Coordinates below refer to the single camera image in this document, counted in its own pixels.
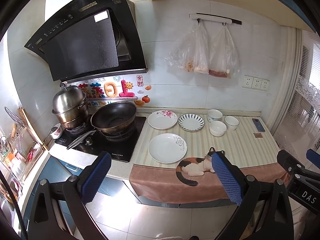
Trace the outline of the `metal tongs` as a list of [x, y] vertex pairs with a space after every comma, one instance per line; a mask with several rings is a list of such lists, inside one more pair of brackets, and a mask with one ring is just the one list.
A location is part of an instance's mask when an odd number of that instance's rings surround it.
[[91, 131], [88, 131], [82, 135], [80, 135], [79, 137], [77, 137], [74, 141], [72, 141], [66, 148], [66, 150], [70, 150], [76, 146], [78, 146], [87, 136], [92, 135], [96, 132], [96, 129], [93, 129]]

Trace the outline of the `black wok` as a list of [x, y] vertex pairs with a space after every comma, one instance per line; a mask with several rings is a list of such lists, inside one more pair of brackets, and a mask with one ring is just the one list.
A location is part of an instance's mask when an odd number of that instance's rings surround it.
[[91, 116], [91, 125], [105, 134], [118, 133], [131, 126], [136, 114], [137, 107], [134, 103], [114, 102], [99, 108]]

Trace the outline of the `white bowl blue dots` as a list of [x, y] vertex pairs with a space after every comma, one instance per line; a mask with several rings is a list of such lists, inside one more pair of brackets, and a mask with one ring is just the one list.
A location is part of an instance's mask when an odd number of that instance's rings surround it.
[[210, 109], [207, 112], [207, 119], [209, 122], [220, 121], [223, 117], [223, 114], [217, 109]]

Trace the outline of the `white plate pink flowers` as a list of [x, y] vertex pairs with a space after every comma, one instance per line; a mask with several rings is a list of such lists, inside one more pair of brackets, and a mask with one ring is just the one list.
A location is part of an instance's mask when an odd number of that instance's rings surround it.
[[159, 110], [151, 113], [148, 117], [148, 124], [159, 130], [170, 129], [178, 121], [177, 115], [170, 110]]

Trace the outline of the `white plate grey flower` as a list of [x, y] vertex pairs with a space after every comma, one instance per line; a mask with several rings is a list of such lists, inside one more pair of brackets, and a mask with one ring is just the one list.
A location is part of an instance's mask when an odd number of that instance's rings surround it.
[[160, 134], [149, 142], [148, 153], [159, 163], [173, 164], [184, 158], [187, 153], [187, 143], [179, 135]]

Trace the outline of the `wooden dish rack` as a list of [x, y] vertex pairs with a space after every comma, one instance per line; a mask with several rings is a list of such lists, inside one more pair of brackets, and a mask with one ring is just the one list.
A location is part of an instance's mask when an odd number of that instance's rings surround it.
[[24, 181], [48, 146], [31, 126], [23, 108], [18, 108], [21, 118], [6, 106], [4, 110], [14, 124], [8, 136], [1, 133], [1, 164], [9, 172], [7, 183], [18, 200], [22, 195]]

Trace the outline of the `blue smartphone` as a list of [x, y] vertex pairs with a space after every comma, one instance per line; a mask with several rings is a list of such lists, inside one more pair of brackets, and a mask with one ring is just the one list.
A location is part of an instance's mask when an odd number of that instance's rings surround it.
[[253, 121], [253, 124], [255, 125], [258, 132], [260, 132], [260, 133], [265, 132], [265, 129], [259, 119], [252, 118], [252, 121]]

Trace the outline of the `black gas stove top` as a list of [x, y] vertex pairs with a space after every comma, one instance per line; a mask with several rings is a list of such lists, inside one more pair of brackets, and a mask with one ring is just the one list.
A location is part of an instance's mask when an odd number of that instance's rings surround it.
[[79, 136], [86, 134], [87, 136], [80, 144], [74, 147], [75, 150], [91, 155], [107, 152], [112, 159], [128, 163], [131, 160], [145, 121], [146, 117], [135, 117], [132, 129], [127, 134], [119, 134], [114, 138], [95, 131], [91, 124], [87, 123], [76, 129], [65, 129], [61, 137], [55, 140], [55, 143], [67, 147]]

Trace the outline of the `white wall hook rail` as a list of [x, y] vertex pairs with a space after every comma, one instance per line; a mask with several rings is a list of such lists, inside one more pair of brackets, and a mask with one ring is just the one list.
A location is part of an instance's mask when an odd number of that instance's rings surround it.
[[205, 14], [205, 13], [189, 14], [189, 18], [192, 20], [218, 22], [218, 23], [222, 23], [223, 25], [225, 25], [225, 24], [242, 25], [242, 22], [240, 20], [236, 20], [236, 19], [228, 18], [228, 17], [217, 16], [217, 15], [212, 15], [212, 14]]

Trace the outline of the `black range hood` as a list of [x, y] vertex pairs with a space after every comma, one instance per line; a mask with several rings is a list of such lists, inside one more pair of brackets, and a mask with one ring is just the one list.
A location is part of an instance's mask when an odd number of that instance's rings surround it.
[[72, 0], [40, 26], [25, 48], [48, 64], [53, 81], [148, 71], [127, 0]]

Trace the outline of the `stainless steel steamer pot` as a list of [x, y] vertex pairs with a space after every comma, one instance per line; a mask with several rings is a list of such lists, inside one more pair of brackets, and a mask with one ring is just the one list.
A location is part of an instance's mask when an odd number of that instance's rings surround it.
[[77, 129], [88, 122], [87, 95], [77, 86], [60, 83], [60, 90], [53, 97], [52, 113], [64, 129]]

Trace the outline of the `right clear plastic bag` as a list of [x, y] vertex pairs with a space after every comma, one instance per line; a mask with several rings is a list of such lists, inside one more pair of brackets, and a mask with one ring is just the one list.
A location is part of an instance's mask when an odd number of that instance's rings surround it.
[[224, 25], [212, 39], [209, 51], [209, 75], [231, 79], [239, 72], [239, 57], [231, 33]]

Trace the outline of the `small floral bowl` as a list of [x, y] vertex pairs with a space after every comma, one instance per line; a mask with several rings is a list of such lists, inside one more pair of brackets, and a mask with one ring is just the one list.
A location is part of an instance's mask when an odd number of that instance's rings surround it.
[[63, 133], [63, 127], [61, 126], [61, 124], [56, 124], [50, 130], [50, 134], [49, 135], [52, 137], [52, 139], [56, 140], [59, 137], [61, 137], [62, 133]]

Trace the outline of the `striped beige counter mat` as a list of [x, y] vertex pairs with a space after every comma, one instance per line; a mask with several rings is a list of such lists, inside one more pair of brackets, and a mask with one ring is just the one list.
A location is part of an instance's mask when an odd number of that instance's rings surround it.
[[173, 133], [182, 137], [187, 143], [185, 157], [203, 157], [211, 147], [216, 150], [224, 150], [228, 160], [238, 167], [253, 167], [277, 162], [279, 147], [268, 129], [257, 138], [257, 129], [253, 124], [252, 117], [239, 116], [240, 121], [236, 130], [228, 130], [223, 136], [215, 137], [209, 132], [209, 122], [205, 115], [204, 127], [197, 132], [187, 132], [179, 124], [169, 130], [157, 130], [145, 122], [137, 141], [132, 161], [137, 165], [175, 168], [178, 163], [161, 164], [149, 155], [149, 142], [157, 135]]

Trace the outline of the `white plate blue stripes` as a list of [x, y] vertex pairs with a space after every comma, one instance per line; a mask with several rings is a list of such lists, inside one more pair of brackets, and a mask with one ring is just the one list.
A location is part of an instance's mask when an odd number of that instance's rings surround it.
[[197, 132], [204, 127], [204, 119], [197, 114], [183, 114], [178, 119], [180, 128], [188, 132]]

